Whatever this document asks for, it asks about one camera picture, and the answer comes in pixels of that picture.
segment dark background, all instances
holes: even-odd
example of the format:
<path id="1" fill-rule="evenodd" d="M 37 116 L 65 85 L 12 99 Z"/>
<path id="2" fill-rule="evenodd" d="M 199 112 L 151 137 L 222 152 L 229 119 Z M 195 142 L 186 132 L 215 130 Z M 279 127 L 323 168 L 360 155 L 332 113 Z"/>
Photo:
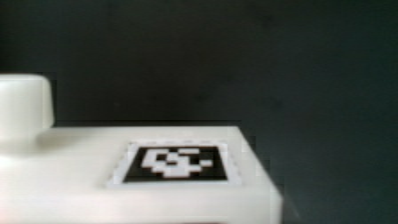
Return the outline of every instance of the dark background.
<path id="1" fill-rule="evenodd" d="M 398 3 L 1 0 L 0 72 L 56 126 L 238 125 L 303 223 L 398 223 Z"/>

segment white cylindrical object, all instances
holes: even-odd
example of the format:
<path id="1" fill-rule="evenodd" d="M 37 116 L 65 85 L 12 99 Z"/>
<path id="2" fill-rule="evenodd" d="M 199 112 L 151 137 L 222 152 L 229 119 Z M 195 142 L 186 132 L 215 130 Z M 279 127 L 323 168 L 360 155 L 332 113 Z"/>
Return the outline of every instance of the white cylindrical object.
<path id="1" fill-rule="evenodd" d="M 39 75 L 0 75 L 0 141 L 33 138 L 53 125 L 51 87 Z"/>

